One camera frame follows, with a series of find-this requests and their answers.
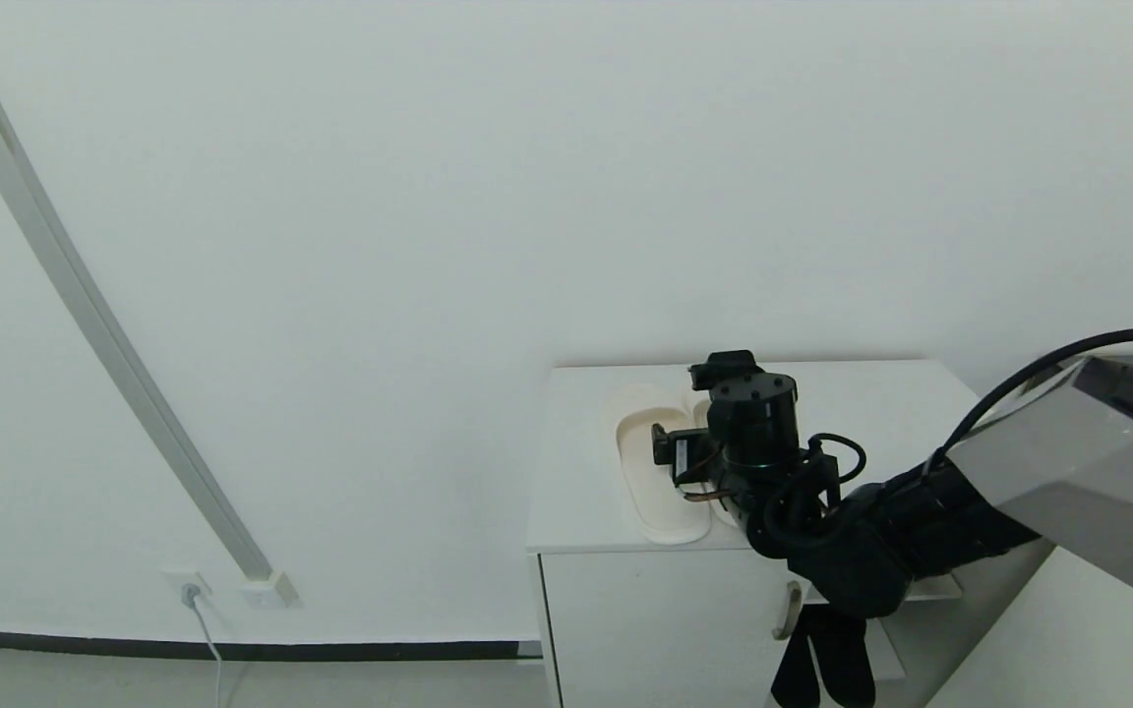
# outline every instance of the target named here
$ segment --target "white slipper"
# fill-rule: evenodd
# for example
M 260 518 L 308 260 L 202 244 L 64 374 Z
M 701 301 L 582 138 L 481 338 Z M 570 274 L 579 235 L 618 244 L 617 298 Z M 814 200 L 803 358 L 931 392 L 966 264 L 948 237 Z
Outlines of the white slipper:
M 653 385 L 630 385 L 606 406 L 607 447 L 629 488 L 630 507 L 641 534 L 661 546 L 678 546 L 712 530 L 709 503 L 692 503 L 671 484 L 671 470 L 653 463 L 649 426 L 668 430 L 693 427 L 679 400 Z

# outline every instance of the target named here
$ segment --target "cabinet handle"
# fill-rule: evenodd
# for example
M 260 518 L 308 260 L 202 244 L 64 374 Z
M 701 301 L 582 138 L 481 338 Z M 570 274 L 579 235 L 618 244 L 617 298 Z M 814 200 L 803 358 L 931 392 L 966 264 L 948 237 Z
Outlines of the cabinet handle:
M 794 633 L 794 628 L 799 624 L 799 614 L 801 613 L 801 585 L 799 581 L 790 581 L 790 585 L 786 585 L 786 595 L 790 596 L 786 602 L 786 621 L 772 631 L 772 639 L 777 641 L 790 639 Z

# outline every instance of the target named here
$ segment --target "white wall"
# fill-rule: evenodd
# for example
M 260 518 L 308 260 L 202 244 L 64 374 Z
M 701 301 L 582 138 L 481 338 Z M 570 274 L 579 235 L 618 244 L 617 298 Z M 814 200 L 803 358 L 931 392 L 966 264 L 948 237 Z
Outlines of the white wall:
M 0 629 L 194 639 L 197 564 L 244 641 L 530 637 L 555 362 L 1133 325 L 1133 5 L 0 1 L 0 95 L 306 604 L 242 609 L 0 205 Z

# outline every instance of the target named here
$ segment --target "black cylinder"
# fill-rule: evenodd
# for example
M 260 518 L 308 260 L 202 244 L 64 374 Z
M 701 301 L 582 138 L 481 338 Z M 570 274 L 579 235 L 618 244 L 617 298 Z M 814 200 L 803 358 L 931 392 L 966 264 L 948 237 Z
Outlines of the black cylinder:
M 790 376 L 756 373 L 712 389 L 706 426 L 724 446 L 724 461 L 758 472 L 799 458 L 799 389 Z

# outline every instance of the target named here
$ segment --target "cabinet door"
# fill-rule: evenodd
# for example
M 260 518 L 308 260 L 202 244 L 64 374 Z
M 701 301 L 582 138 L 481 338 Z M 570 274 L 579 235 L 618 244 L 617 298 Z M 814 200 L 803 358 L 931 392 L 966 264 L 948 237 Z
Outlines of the cabinet door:
M 784 642 L 784 563 L 752 551 L 544 555 L 563 708 L 757 708 Z

